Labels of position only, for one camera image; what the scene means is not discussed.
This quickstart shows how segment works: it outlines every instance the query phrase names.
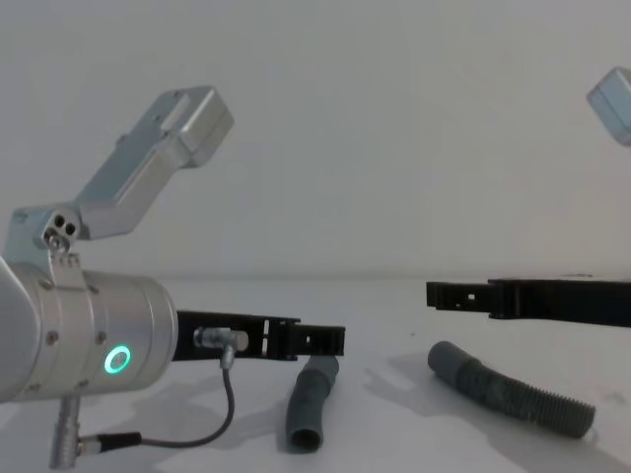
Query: silver metal housing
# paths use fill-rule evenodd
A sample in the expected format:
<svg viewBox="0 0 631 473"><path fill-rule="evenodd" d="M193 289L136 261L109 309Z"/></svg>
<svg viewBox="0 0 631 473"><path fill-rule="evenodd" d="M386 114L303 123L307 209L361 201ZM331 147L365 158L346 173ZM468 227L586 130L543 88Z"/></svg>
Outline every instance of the silver metal housing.
<svg viewBox="0 0 631 473"><path fill-rule="evenodd" d="M30 264L0 259L0 402L142 389L173 358L177 312L145 277L85 272L85 289L57 287ZM107 355L127 347L124 370Z"/></svg>

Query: metal connector plug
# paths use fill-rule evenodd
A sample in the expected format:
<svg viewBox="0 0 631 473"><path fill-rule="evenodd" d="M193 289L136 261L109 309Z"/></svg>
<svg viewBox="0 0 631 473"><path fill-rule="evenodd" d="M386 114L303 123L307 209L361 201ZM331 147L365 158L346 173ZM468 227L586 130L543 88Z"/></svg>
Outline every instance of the metal connector plug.
<svg viewBox="0 0 631 473"><path fill-rule="evenodd" d="M247 333L230 328L203 328L195 330L193 335L196 347L219 348L223 350L220 366L222 370L229 370L235 362L237 352L247 348L249 340Z"/></svg>

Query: cable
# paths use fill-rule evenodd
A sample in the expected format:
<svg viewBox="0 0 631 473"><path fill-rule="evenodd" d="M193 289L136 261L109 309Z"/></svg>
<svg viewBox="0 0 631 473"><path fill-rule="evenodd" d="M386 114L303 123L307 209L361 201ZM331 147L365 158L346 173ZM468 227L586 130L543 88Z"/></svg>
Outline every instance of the cable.
<svg viewBox="0 0 631 473"><path fill-rule="evenodd" d="M218 439L228 429L235 417L235 393L233 392L233 386L230 382L230 372L228 370L222 370L224 378L224 386L226 387L226 396L228 397L228 414L226 420L217 431L203 439L190 440L190 441L171 441L171 440L156 440L156 439L142 439L141 445L157 446L161 448L194 448L196 446L202 446L210 443L213 440Z"/></svg>

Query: white wall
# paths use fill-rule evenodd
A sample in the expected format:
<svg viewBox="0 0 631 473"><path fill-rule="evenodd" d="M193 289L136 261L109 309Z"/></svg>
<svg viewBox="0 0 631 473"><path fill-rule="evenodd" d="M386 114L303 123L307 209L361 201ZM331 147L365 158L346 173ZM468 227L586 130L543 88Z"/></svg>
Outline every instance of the white wall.
<svg viewBox="0 0 631 473"><path fill-rule="evenodd" d="M629 272L631 157L585 93L631 65L630 17L624 0L3 0L0 232L73 197L157 93L213 83L237 120L221 152L89 265Z"/></svg>

